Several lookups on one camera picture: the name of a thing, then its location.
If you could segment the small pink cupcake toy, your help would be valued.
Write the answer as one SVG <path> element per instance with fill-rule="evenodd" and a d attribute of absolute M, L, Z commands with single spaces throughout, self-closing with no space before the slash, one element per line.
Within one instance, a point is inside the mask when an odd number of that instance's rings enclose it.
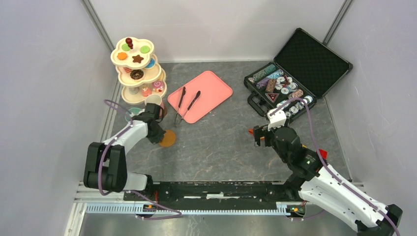
<path fill-rule="evenodd" d="M 152 89 L 147 86 L 143 86 L 141 93 L 143 97 L 148 97 L 149 95 L 152 94 Z"/>

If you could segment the orange flower cookie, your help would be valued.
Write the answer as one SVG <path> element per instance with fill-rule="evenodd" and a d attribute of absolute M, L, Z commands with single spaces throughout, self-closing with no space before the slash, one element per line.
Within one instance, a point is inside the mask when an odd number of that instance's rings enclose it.
<path fill-rule="evenodd" d="M 128 54 L 127 54 L 127 53 L 125 53 L 125 52 L 120 52 L 120 53 L 118 53 L 118 54 L 117 54 L 117 58 L 118 58 L 119 60 L 125 60 L 125 59 L 127 59 L 127 58 L 128 58 Z"/>

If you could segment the pink slice cake toy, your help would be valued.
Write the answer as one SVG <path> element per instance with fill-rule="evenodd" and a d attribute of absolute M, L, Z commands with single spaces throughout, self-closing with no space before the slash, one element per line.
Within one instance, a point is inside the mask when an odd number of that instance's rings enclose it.
<path fill-rule="evenodd" d="M 124 67 L 124 70 L 127 74 L 131 73 L 132 69 L 129 67 Z"/>

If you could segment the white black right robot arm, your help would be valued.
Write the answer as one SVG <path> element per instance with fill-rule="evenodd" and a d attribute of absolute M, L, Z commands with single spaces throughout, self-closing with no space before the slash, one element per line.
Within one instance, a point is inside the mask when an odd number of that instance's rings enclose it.
<path fill-rule="evenodd" d="M 290 127 L 268 129 L 255 126 L 256 145 L 272 147 L 292 171 L 284 195 L 291 201 L 301 198 L 321 207 L 343 221 L 358 236 L 398 236 L 403 211 L 368 196 L 342 177 L 321 154 L 304 146 Z"/>

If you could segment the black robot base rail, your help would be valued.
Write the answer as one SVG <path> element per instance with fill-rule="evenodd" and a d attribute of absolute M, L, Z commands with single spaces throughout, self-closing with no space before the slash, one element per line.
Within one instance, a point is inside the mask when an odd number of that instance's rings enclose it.
<path fill-rule="evenodd" d="M 166 207 L 183 214 L 274 214 L 301 218 L 307 202 L 282 181 L 154 182 L 140 192 L 163 207 L 145 205 L 145 211 Z"/>

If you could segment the chocolate donut toy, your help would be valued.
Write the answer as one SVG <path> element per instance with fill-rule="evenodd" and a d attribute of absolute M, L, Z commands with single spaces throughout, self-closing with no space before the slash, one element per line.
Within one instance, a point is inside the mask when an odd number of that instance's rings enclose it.
<path fill-rule="evenodd" d="M 144 76 L 144 72 L 141 69 L 132 70 L 130 73 L 130 78 L 133 80 L 140 80 Z"/>

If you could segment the blue donut toy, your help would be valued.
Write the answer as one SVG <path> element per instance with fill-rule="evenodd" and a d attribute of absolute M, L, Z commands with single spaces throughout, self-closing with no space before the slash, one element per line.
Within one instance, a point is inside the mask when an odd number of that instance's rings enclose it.
<path fill-rule="evenodd" d="M 145 69 L 152 69 L 155 66 L 156 62 L 154 58 L 151 58 Z"/>

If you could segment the teal green cup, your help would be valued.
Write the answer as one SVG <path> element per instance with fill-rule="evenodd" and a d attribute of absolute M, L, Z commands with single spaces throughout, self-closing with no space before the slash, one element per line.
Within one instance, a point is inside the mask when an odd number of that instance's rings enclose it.
<path fill-rule="evenodd" d="M 125 120 L 126 120 L 127 122 L 130 122 L 130 120 L 131 120 L 134 116 L 139 115 L 141 112 L 143 112 L 143 109 L 141 109 L 141 108 L 136 108 L 136 107 L 130 108 L 130 109 L 128 109 L 128 111 L 125 113 L 124 118 L 125 118 Z"/>

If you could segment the dark brown round coaster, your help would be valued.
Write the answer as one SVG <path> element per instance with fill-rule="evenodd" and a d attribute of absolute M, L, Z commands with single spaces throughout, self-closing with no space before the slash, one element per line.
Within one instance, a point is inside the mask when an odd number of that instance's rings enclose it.
<path fill-rule="evenodd" d="M 161 107 L 161 114 L 160 114 L 160 118 L 164 118 L 167 115 L 167 108 L 162 108 Z"/>

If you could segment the pink mug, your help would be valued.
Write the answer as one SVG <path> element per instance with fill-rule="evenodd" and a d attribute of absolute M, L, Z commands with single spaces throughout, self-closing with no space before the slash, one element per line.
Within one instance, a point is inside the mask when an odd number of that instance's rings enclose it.
<path fill-rule="evenodd" d="M 159 105 L 162 108 L 165 107 L 162 97 L 158 94 L 151 94 L 148 97 L 146 97 L 145 105 L 150 104 L 150 103 Z"/>

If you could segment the white cupcake toy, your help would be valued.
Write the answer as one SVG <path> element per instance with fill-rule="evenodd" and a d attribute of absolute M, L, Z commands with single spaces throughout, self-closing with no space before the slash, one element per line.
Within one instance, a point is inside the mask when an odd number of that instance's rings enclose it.
<path fill-rule="evenodd" d="M 139 87 L 131 87 L 129 88 L 129 93 L 130 94 L 137 94 L 140 91 Z"/>

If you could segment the green round cookie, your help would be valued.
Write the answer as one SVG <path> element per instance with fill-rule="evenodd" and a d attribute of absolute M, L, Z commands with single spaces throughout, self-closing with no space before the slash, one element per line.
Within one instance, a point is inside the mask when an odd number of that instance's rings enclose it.
<path fill-rule="evenodd" d="M 150 50 L 151 50 L 151 47 L 149 47 L 149 46 L 147 46 L 147 45 L 142 46 L 142 47 L 140 48 L 140 52 L 141 52 L 142 54 L 147 54 L 147 53 L 149 53 L 149 52 L 150 52 Z"/>
<path fill-rule="evenodd" d="M 130 51 L 130 47 L 127 43 L 122 44 L 121 49 L 126 52 Z"/>

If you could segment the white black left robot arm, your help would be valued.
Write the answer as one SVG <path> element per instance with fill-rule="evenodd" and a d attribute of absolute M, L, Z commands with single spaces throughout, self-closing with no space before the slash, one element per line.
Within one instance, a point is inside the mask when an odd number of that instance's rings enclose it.
<path fill-rule="evenodd" d="M 116 135 L 104 142 L 92 142 L 87 149 L 84 186 L 98 189 L 103 195 L 123 191 L 129 176 L 126 155 L 144 138 L 152 144 L 163 140 L 166 131 L 159 123 L 164 112 L 160 105 L 148 103 Z"/>

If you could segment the orange round coaster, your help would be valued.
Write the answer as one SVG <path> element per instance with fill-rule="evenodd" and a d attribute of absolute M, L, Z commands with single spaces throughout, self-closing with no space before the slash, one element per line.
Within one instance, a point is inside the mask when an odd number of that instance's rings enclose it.
<path fill-rule="evenodd" d="M 176 135 L 172 130 L 165 130 L 163 139 L 158 143 L 161 147 L 171 147 L 176 141 Z"/>

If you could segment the brown star cookie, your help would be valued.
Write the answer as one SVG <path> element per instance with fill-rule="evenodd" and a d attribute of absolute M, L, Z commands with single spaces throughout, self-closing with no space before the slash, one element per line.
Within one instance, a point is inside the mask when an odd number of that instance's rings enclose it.
<path fill-rule="evenodd" d="M 136 56 L 133 56 L 132 58 L 133 58 L 134 63 L 141 63 L 144 60 L 144 58 L 141 55 L 136 55 Z"/>

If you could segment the pink swirl cake toy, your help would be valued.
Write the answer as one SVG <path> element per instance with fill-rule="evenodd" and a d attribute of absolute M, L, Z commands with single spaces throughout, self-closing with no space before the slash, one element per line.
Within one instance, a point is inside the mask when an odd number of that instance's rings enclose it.
<path fill-rule="evenodd" d="M 154 92 L 163 92 L 165 90 L 165 83 L 161 80 L 152 83 Z"/>

